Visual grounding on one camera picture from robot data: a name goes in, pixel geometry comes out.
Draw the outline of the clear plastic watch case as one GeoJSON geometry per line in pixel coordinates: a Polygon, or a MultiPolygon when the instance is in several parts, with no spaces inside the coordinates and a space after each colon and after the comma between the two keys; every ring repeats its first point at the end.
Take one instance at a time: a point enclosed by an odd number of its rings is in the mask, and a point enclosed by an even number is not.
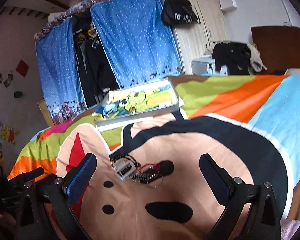
{"type": "Polygon", "coordinates": [[[120,158],[113,163],[113,169],[117,178],[125,180],[136,171],[136,165],[132,160],[120,158]]]}

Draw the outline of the brown wooden headboard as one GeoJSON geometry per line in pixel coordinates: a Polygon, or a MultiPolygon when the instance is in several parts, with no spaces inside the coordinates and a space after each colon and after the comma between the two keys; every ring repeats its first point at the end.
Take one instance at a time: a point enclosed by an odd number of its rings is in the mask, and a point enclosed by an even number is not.
{"type": "Polygon", "coordinates": [[[300,69],[300,28],[287,26],[252,27],[253,43],[267,67],[262,74],[281,75],[287,69],[300,69]]]}

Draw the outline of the light wood wardrobe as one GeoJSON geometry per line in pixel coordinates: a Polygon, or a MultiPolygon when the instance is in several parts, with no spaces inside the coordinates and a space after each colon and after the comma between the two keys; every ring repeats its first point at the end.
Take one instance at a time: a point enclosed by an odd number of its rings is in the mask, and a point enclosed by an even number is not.
{"type": "Polygon", "coordinates": [[[227,40],[225,19],[219,0],[188,0],[200,23],[173,28],[182,72],[191,75],[191,61],[213,50],[214,43],[227,40]]]}

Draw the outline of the pile of dark clothes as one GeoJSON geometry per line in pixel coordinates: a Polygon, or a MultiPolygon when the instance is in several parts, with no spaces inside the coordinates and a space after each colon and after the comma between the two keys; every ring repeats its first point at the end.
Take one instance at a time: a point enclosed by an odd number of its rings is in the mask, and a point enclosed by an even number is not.
{"type": "Polygon", "coordinates": [[[213,48],[211,57],[215,60],[216,70],[226,66],[229,75],[254,75],[267,70],[260,52],[250,43],[218,42],[213,48]]]}

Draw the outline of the blue watch in tray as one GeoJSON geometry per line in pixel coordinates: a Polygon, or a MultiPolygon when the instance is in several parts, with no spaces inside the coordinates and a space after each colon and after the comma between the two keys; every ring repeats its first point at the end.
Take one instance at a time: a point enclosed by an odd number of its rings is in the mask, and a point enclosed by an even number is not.
{"type": "Polygon", "coordinates": [[[111,114],[118,111],[118,106],[115,103],[106,103],[95,108],[94,113],[101,115],[103,118],[109,118],[111,114]]]}

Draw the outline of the colourful cartoon bed cover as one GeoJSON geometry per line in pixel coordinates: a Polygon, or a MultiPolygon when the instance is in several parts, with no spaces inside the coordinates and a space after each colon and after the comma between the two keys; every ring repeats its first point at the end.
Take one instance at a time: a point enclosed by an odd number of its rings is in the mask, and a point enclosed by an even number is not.
{"type": "Polygon", "coordinates": [[[233,177],[272,184],[280,218],[300,221],[300,74],[173,77],[175,113],[100,132],[92,111],[43,131],[9,178],[65,176],[87,153],[97,168],[74,206],[92,239],[202,239],[223,211],[199,169],[208,153],[233,177]],[[113,163],[132,160],[125,180],[113,163]]]}

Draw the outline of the white tray with cartoon print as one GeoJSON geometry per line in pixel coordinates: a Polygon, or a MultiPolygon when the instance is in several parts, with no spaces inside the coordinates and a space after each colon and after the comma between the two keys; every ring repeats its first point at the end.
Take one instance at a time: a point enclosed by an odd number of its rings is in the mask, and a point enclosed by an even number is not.
{"type": "Polygon", "coordinates": [[[119,110],[109,118],[92,113],[94,122],[101,131],[118,127],[125,122],[131,124],[143,118],[172,113],[184,104],[168,77],[124,89],[110,90],[99,105],[106,103],[117,104],[119,110]]]}

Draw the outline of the sun sticker on wall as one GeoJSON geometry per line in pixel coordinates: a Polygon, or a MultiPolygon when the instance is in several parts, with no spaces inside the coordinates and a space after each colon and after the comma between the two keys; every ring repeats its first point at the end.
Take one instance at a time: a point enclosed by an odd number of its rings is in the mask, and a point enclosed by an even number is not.
{"type": "Polygon", "coordinates": [[[9,142],[11,144],[15,144],[16,137],[18,132],[15,131],[13,128],[2,125],[0,131],[0,137],[2,140],[9,142]]]}

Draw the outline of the red paper wall decoration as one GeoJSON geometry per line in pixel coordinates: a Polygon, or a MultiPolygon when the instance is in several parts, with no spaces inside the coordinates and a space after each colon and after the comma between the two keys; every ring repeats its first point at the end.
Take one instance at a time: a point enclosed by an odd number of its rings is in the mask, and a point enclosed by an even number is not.
{"type": "Polygon", "coordinates": [[[23,60],[20,60],[15,71],[20,74],[22,77],[26,77],[27,72],[29,71],[29,65],[24,62],[23,60]]]}

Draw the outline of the white paper gift bag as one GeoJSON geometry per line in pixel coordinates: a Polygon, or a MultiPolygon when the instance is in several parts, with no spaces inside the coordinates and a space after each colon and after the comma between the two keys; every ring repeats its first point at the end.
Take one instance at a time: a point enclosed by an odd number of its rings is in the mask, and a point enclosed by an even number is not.
{"type": "Polygon", "coordinates": [[[219,3],[223,12],[229,12],[237,9],[235,0],[219,0],[219,3]]]}

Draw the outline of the blue dotted wardrobe curtain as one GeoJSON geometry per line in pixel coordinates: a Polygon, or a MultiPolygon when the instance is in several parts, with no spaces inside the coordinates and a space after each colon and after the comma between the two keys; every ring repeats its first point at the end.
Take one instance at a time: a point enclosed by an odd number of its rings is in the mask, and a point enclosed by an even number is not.
{"type": "Polygon", "coordinates": [[[36,33],[44,100],[53,123],[65,123],[89,107],[79,77],[71,18],[89,11],[106,58],[121,88],[177,75],[181,61],[160,0],[85,0],[36,33]]]}

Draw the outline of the dark hanging clothes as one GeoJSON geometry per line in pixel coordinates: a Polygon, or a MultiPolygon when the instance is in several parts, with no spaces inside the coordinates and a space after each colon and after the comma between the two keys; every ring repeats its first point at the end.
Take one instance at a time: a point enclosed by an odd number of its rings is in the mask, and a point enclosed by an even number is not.
{"type": "Polygon", "coordinates": [[[71,18],[77,70],[87,107],[119,88],[89,11],[71,18]]]}

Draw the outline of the black drawstring bag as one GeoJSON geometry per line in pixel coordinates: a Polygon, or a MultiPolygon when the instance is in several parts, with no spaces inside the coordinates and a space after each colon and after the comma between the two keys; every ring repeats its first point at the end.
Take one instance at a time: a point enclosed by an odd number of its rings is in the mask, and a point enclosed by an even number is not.
{"type": "Polygon", "coordinates": [[[161,20],[168,27],[191,23],[201,24],[200,18],[192,10],[192,4],[188,0],[164,0],[161,20]]]}

